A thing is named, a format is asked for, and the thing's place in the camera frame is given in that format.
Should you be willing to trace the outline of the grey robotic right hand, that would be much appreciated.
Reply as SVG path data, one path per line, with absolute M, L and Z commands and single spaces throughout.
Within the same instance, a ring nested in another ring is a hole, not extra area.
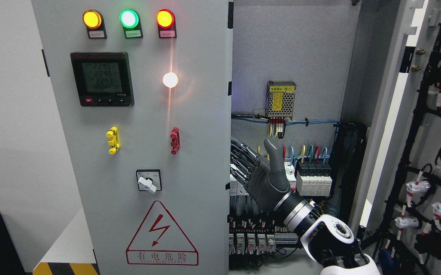
M 264 140 L 270 160 L 257 154 L 245 143 L 231 137 L 230 174 L 239 181 L 262 211 L 281 208 L 286 214 L 301 201 L 293 195 L 286 177 L 283 147 L 273 139 Z

